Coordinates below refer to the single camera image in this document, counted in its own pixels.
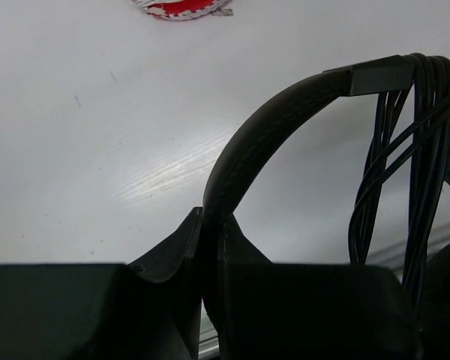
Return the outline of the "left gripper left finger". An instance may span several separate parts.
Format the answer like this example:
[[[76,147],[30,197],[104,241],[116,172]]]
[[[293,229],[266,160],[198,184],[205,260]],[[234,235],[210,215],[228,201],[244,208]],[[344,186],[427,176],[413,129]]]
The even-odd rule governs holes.
[[[0,359],[196,359],[201,225],[128,265],[0,264]]]

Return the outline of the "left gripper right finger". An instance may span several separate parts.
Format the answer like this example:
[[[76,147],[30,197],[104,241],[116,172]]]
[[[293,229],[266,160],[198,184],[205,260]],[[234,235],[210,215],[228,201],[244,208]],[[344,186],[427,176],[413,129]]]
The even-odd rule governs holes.
[[[269,261],[230,218],[219,238],[222,359],[417,359],[404,291],[387,268]]]

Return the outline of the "black headset with microphone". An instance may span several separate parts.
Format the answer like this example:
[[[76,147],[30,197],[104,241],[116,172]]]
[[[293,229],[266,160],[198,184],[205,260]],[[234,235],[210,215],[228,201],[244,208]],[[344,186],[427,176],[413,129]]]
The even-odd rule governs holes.
[[[422,309],[428,239],[444,184],[450,185],[450,60],[413,53],[324,71],[286,88],[234,134],[208,178],[202,235],[207,280],[218,238],[271,156],[305,122],[340,97],[376,95],[373,138],[349,221],[347,265],[366,266],[383,185],[410,165],[407,238],[398,277],[409,309]]]

